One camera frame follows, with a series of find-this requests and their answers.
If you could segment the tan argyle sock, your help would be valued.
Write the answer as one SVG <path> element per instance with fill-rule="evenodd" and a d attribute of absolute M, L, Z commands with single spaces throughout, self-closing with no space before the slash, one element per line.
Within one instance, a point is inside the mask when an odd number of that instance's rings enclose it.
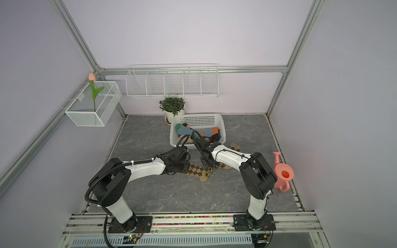
<path fill-rule="evenodd" d="M 191 164 L 187 171 L 187 175 L 192 177 L 198 177 L 201 182 L 206 182 L 213 171 L 214 169 L 212 168 L 204 168 Z"/>
<path fill-rule="evenodd" d="M 229 149 L 232 149 L 232 150 L 234 150 L 234 151 L 240 152 L 240 146 L 237 145 L 237 144 L 234 144 L 234 143 L 232 143 L 232 144 L 229 146 Z M 220 163 L 220 167 L 221 167 L 222 169 L 233 169 L 231 166 L 229 166 L 229 165 L 227 165 L 227 164 L 224 164 L 224 163 Z"/>

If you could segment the white plastic perforated basket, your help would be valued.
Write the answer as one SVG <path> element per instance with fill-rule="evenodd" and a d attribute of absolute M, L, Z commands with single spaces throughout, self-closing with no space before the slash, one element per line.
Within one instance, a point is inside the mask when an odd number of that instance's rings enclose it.
<path fill-rule="evenodd" d="M 221 132 L 220 143 L 226 142 L 226 131 L 223 118 L 220 114 L 186 114 L 175 116 L 170 127 L 170 144 L 175 146 L 180 140 L 179 135 L 175 132 L 176 124 L 187 124 L 190 128 L 199 131 L 200 129 L 209 129 L 218 127 Z"/>

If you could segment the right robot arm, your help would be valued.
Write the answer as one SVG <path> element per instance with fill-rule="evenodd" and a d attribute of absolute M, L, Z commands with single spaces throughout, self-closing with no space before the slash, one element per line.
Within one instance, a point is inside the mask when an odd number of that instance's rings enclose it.
<path fill-rule="evenodd" d="M 272 170 L 261 153 L 245 154 L 237 152 L 219 142 L 209 143 L 196 131 L 191 135 L 193 143 L 201 154 L 204 166 L 217 168 L 225 164 L 239 171 L 245 187 L 250 194 L 250 204 L 244 215 L 234 215 L 233 226 L 236 230 L 276 230 L 273 215 L 267 211 L 269 196 L 277 182 Z"/>

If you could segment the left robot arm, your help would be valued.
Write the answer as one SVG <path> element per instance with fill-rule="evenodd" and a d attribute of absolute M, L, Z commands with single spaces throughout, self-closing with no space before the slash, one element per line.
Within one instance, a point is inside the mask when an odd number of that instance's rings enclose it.
<path fill-rule="evenodd" d="M 85 201 L 100 206 L 113 218 L 112 224 L 117 224 L 120 231 L 145 232 L 145 227 L 124 199 L 124 190 L 129 182 L 139 178 L 187 172 L 190 155 L 185 144 L 188 139 L 189 135 L 184 135 L 173 149 L 148 160 L 123 162 L 119 158 L 110 159 L 88 183 Z"/>

